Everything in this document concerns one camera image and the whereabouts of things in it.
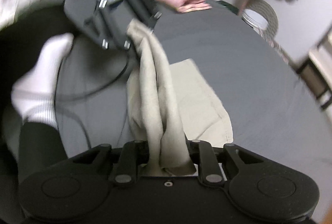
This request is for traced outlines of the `olive beige garment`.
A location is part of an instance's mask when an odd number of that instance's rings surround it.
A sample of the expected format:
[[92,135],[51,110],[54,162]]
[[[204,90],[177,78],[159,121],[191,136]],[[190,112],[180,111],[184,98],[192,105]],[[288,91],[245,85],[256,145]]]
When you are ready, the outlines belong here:
[[217,148],[232,143],[230,117],[191,58],[170,64],[152,30],[136,19],[127,35],[139,59],[127,81],[127,99],[131,131],[149,147],[143,174],[192,175],[187,140]]

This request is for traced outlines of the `white sock foot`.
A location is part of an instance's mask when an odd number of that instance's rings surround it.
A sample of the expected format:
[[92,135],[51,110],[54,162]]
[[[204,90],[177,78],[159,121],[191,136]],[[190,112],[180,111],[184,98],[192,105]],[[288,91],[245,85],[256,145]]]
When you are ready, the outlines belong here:
[[71,51],[73,39],[70,33],[48,39],[35,66],[14,83],[11,102],[24,123],[44,123],[57,129],[57,78],[63,59]]

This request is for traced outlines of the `black trouser leg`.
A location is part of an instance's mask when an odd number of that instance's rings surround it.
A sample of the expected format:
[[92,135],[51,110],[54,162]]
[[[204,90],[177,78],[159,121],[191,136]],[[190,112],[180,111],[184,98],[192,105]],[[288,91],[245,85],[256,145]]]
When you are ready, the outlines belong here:
[[27,122],[21,128],[18,147],[18,181],[67,160],[59,132],[52,126]]

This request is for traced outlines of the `white bowl in basket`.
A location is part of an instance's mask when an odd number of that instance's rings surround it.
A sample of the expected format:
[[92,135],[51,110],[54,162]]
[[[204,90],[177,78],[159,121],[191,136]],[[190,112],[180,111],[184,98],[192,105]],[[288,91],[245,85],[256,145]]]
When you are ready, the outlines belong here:
[[244,9],[242,13],[242,19],[248,25],[260,28],[261,30],[265,30],[269,25],[269,22],[265,19],[265,17],[251,9]]

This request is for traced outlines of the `woven grey basket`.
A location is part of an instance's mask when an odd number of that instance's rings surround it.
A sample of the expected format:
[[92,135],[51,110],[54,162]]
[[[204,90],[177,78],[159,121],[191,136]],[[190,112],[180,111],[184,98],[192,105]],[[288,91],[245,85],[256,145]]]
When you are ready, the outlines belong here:
[[268,22],[265,36],[274,40],[278,31],[278,17],[275,10],[264,0],[249,0],[246,9],[257,12]]

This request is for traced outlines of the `grey bed sheet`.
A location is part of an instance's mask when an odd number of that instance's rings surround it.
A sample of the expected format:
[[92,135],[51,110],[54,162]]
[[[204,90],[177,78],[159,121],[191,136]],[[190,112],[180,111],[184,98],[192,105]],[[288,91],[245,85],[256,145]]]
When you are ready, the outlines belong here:
[[[69,157],[103,143],[135,139],[129,126],[127,81],[134,49],[103,50],[63,11],[61,28],[74,35],[56,95],[60,135]],[[280,56],[218,3],[178,14],[161,5],[154,32],[170,64],[191,58],[226,109],[233,142],[310,176],[320,199],[314,218],[331,206],[331,125],[307,86]]]

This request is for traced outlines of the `white and black chair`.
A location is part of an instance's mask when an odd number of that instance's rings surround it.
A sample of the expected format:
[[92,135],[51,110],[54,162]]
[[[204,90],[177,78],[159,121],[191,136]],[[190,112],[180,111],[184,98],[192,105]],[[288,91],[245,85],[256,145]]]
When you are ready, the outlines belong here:
[[329,93],[329,98],[320,103],[321,110],[331,106],[331,26],[318,44],[308,52],[308,57],[296,70],[318,102]]

